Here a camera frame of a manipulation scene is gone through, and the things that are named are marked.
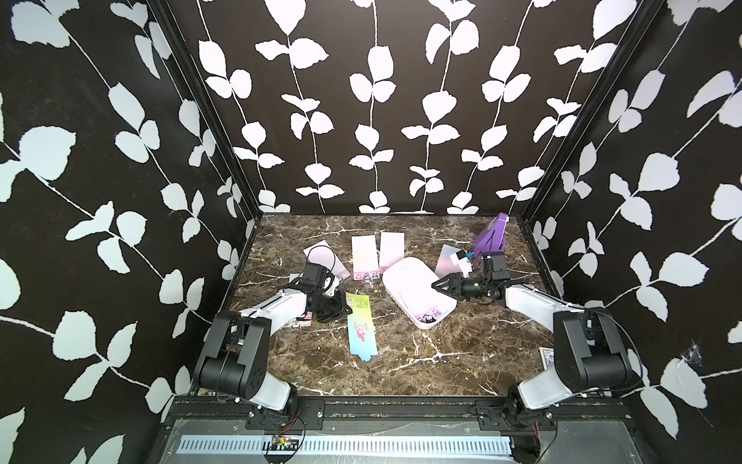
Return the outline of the green blue sticker sheet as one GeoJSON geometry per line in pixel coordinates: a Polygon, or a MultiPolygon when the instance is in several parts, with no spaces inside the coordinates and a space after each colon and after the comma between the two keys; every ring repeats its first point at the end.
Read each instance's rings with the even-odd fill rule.
{"type": "Polygon", "coordinates": [[[365,295],[347,293],[346,303],[352,311],[347,316],[350,353],[363,362],[370,362],[378,355],[370,299],[365,295]]]}

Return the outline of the pink-blue gradient sticker sheet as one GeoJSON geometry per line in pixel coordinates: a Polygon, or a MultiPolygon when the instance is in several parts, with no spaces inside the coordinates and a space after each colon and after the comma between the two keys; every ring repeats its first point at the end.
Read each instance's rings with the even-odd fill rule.
{"type": "Polygon", "coordinates": [[[443,245],[436,265],[435,274],[438,278],[445,278],[449,274],[461,273],[458,264],[458,253],[461,249],[449,245],[443,245]]]}

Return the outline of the purple sticker sheet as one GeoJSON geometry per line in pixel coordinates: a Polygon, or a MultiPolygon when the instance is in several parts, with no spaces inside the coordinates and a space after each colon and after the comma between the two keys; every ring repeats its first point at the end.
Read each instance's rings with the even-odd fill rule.
{"type": "Polygon", "coordinates": [[[351,276],[351,273],[325,240],[307,247],[303,250],[303,253],[310,263],[326,267],[339,280],[347,280],[351,276]]]}

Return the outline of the white sticker sheet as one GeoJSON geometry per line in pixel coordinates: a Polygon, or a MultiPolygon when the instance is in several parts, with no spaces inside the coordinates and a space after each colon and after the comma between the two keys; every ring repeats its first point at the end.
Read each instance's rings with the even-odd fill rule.
{"type": "Polygon", "coordinates": [[[380,274],[380,265],[374,235],[354,236],[352,238],[353,279],[355,281],[373,281],[380,274]]]}

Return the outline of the white plastic storage box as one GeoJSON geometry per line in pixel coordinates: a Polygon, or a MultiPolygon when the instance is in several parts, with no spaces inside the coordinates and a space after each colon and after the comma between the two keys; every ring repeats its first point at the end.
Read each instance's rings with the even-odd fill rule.
{"type": "Polygon", "coordinates": [[[386,269],[383,284],[388,295],[421,330],[440,324],[457,301],[432,288],[438,278],[420,259],[407,257],[386,269]]]}

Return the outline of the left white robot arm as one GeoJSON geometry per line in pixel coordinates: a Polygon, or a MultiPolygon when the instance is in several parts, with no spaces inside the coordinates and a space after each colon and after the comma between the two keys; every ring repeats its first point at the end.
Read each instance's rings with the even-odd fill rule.
{"type": "Polygon", "coordinates": [[[353,309],[335,284],[297,280],[256,307],[220,311],[196,363],[195,387],[295,415],[297,388],[269,373],[269,351],[278,330],[309,312],[314,322],[328,322],[350,315],[353,309]]]}

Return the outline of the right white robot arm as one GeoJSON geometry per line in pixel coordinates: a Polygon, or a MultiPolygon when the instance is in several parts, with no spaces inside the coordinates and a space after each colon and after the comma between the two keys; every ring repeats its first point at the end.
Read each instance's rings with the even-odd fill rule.
{"type": "Polygon", "coordinates": [[[488,297],[553,334],[554,364],[516,387],[521,409],[542,410],[577,394],[625,387],[633,369],[622,329],[606,309],[570,304],[529,284],[454,273],[431,288],[455,300],[488,297]]]}

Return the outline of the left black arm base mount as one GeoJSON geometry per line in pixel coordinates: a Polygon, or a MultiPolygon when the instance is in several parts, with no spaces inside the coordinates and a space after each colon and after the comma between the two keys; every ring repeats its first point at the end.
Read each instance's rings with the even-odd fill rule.
{"type": "Polygon", "coordinates": [[[320,430],[324,424],[326,401],[315,396],[298,396],[289,401],[287,411],[253,407],[245,421],[247,430],[301,432],[320,430]]]}

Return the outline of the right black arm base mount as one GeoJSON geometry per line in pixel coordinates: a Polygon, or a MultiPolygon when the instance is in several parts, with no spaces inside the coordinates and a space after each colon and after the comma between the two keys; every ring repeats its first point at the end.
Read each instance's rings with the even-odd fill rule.
{"type": "Polygon", "coordinates": [[[475,400],[469,412],[482,431],[498,431],[515,435],[537,435],[542,431],[555,431],[556,421],[548,410],[526,409],[516,399],[496,396],[475,400]]]}

